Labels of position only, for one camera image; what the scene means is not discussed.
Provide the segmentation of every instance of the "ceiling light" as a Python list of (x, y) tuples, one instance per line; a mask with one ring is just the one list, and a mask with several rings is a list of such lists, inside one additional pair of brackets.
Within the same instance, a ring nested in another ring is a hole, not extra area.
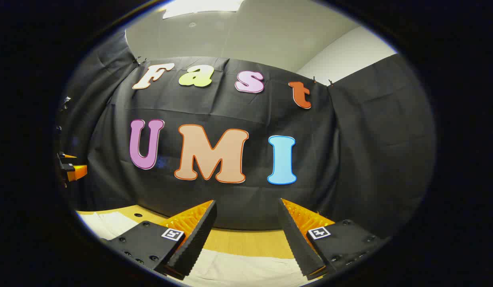
[(236, 12), (242, 2), (243, 0), (174, 0), (158, 11), (166, 10), (163, 19), (197, 12)]

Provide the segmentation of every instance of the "purple letter u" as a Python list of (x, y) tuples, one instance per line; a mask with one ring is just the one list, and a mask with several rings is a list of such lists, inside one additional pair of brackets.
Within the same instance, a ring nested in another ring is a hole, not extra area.
[(131, 140), (130, 140), (130, 157), (133, 163), (141, 169), (152, 169), (157, 158), (157, 142), (159, 140), (159, 131), (163, 129), (165, 122), (162, 120), (151, 120), (149, 122), (149, 152), (143, 157), (139, 151), (140, 132), (145, 127), (143, 120), (133, 120), (131, 122)]

